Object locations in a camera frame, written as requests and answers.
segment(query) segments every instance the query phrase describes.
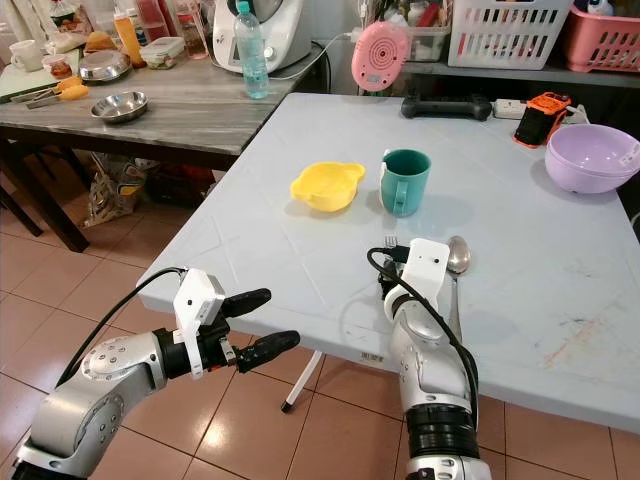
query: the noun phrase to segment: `white cup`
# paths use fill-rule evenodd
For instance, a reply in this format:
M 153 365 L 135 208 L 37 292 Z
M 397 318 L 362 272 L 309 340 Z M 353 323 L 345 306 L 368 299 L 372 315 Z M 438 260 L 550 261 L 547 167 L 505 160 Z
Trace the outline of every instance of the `white cup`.
M 13 54 L 11 63 L 27 72 L 33 72 L 42 68 L 42 52 L 35 40 L 24 40 L 22 42 L 9 45 L 9 50 Z

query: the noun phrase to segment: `marble table top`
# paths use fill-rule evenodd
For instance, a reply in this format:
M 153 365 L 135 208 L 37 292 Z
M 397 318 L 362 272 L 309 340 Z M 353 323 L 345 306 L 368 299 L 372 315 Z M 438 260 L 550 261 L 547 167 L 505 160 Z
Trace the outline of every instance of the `marble table top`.
M 367 250 L 390 234 L 402 245 L 462 235 L 473 261 L 460 278 L 460 320 L 481 392 L 640 433 L 640 245 L 616 192 L 558 188 L 544 148 L 513 142 L 515 121 L 409 120 L 401 103 L 287 96 L 145 276 L 193 266 L 229 295 L 270 288 L 272 300 L 230 320 L 232 328 L 295 329 L 307 347 L 392 370 L 391 324 Z M 387 148 L 432 160 L 422 205 L 408 218 L 378 200 Z M 320 161 L 367 168 L 340 212 L 290 197 L 289 184 Z M 141 297 L 171 312 L 176 290 L 166 276 Z M 450 295 L 447 278 L 438 296 L 445 318 Z
M 319 49 L 278 73 L 300 71 Z M 247 96 L 242 76 L 208 59 L 186 57 L 170 70 L 143 68 L 113 82 L 90 85 L 89 94 L 70 102 L 28 110 L 24 104 L 0 105 L 0 127 L 48 130 L 112 140 L 239 155 L 285 95 L 304 77 L 272 80 L 262 100 Z M 130 123 L 106 125 L 90 109 L 101 98 L 127 91 L 144 92 L 149 110 Z

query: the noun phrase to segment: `white table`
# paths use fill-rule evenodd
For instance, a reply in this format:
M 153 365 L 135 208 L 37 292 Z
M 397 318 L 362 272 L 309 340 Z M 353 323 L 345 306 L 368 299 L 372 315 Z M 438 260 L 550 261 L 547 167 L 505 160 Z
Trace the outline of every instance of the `white table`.
M 229 294 L 268 287 L 272 301 L 232 328 L 296 329 L 307 347 L 393 369 L 366 251 L 389 234 L 405 245 L 462 235 L 473 265 L 460 279 L 460 316 L 481 392 L 640 433 L 640 246 L 617 194 L 560 190 L 544 149 L 511 140 L 513 121 L 407 120 L 400 104 L 289 95 L 145 275 L 189 265 Z M 400 147 L 424 151 L 433 167 L 420 210 L 398 220 L 379 205 L 377 180 L 383 151 Z M 289 196 L 305 166 L 327 160 L 368 170 L 335 214 Z M 142 299 L 171 311 L 176 290 L 163 277 Z M 447 279 L 445 316 L 449 298 Z

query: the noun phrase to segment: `plastic basket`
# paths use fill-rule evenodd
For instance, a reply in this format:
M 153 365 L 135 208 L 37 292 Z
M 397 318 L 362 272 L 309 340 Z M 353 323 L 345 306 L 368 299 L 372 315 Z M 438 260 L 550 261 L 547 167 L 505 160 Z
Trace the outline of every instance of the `plastic basket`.
M 449 65 L 540 70 L 573 0 L 456 0 Z
M 564 53 L 577 72 L 640 72 L 640 18 L 601 17 L 571 8 Z
M 411 41 L 409 62 L 437 62 L 447 44 L 451 27 L 409 27 L 407 33 Z

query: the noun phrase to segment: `stainless steel bowl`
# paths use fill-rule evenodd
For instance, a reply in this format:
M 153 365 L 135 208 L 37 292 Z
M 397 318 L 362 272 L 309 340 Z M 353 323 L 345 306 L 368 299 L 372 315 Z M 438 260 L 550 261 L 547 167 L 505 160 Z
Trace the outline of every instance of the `stainless steel bowl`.
M 131 70 L 131 59 L 117 50 L 100 50 L 80 60 L 80 77 L 88 82 L 109 82 Z
M 147 111 L 147 96 L 142 92 L 124 92 L 103 98 L 91 107 L 91 116 L 105 123 L 124 123 Z

